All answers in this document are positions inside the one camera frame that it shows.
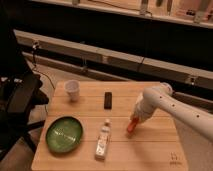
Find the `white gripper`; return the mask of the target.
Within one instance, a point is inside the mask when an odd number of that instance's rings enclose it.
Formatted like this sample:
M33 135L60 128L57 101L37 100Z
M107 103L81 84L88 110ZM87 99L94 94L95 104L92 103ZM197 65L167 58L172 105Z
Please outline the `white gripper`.
M140 101L140 103L134 106L134 110L132 112L131 118L138 118L139 123L144 123L148 120L154 113L155 108L152 107L144 98Z

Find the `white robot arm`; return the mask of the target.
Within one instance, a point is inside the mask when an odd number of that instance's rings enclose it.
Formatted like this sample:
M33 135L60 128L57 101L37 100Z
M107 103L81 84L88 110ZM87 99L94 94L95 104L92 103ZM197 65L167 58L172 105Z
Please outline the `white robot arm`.
M146 87L137 98L131 119L144 123L159 108L213 141L213 116L206 111L176 100L172 94L173 89L168 83Z

